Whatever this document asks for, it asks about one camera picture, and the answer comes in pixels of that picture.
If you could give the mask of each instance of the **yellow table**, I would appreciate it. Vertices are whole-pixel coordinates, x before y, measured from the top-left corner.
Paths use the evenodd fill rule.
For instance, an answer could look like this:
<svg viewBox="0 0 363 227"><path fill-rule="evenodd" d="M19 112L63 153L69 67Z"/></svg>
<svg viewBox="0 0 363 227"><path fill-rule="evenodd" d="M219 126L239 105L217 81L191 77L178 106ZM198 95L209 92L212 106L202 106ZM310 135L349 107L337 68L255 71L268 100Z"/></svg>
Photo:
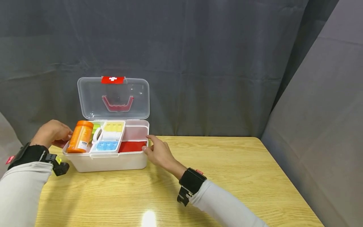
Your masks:
<svg viewBox="0 0 363 227"><path fill-rule="evenodd" d="M177 160L203 171L270 227L323 226L260 140L159 138ZM50 151L61 155L58 148ZM219 226L191 204L177 203L179 189L171 174L151 163L143 170L93 173L78 173L71 165L66 175L53 175L44 186L36 226Z"/></svg>

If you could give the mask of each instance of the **clear plastic lid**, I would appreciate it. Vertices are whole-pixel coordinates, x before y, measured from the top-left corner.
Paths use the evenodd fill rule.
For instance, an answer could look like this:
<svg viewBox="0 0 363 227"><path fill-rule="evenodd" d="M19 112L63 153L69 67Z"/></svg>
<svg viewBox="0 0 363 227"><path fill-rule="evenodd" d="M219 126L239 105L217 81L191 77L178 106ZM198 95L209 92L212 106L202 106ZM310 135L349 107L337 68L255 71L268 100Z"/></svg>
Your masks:
<svg viewBox="0 0 363 227"><path fill-rule="evenodd" d="M149 83L125 78L122 84L102 84L101 77L81 77L77 82L83 116L98 119L147 119L150 115Z"/></svg>

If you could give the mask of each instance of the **white sleeve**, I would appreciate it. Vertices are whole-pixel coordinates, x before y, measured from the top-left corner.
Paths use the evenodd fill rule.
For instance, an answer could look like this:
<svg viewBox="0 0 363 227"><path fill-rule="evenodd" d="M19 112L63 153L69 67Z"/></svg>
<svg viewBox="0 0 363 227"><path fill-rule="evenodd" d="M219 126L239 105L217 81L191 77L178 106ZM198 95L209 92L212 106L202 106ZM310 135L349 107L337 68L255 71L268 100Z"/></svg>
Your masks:
<svg viewBox="0 0 363 227"><path fill-rule="evenodd" d="M202 184L190 202L216 219L222 226L267 227L264 221L231 193L208 180Z"/></svg>
<svg viewBox="0 0 363 227"><path fill-rule="evenodd" d="M31 162L8 170L0 180L0 226L35 226L40 193L53 165Z"/></svg>

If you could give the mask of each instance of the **white plastic box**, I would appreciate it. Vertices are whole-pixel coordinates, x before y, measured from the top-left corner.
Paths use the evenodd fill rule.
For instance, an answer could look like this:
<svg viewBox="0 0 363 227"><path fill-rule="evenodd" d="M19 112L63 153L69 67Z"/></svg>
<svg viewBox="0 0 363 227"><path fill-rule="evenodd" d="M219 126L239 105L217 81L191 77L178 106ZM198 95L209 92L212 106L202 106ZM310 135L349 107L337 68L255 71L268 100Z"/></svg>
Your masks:
<svg viewBox="0 0 363 227"><path fill-rule="evenodd" d="M92 123L125 122L122 142L145 141L149 134L150 114L149 84L144 79L125 78L122 84L102 84L101 77L82 77L77 82L83 116ZM147 157L143 151L99 152L89 149L86 153L63 154L78 172L143 169Z"/></svg>

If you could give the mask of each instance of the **black wrist strap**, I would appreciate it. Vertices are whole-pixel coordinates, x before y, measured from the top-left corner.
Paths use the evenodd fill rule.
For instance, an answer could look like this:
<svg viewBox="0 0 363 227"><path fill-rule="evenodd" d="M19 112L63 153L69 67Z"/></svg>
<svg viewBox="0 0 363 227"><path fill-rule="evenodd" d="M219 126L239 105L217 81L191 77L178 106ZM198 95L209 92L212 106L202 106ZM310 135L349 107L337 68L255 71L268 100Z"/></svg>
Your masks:
<svg viewBox="0 0 363 227"><path fill-rule="evenodd" d="M200 171L188 168L179 180L181 188L177 201L187 206L189 199L199 191L206 179Z"/></svg>
<svg viewBox="0 0 363 227"><path fill-rule="evenodd" d="M56 154L50 154L49 150L42 145L29 146L27 143L23 146L18 154L11 161L8 170L26 163L31 162L47 162L53 165L53 172L56 176L66 174L69 169L69 164L62 162L62 160Z"/></svg>
<svg viewBox="0 0 363 227"><path fill-rule="evenodd" d="M46 155L49 154L48 149L42 145L29 145L30 143L27 143L20 149L19 153L11 161L8 170L21 164L45 161Z"/></svg>

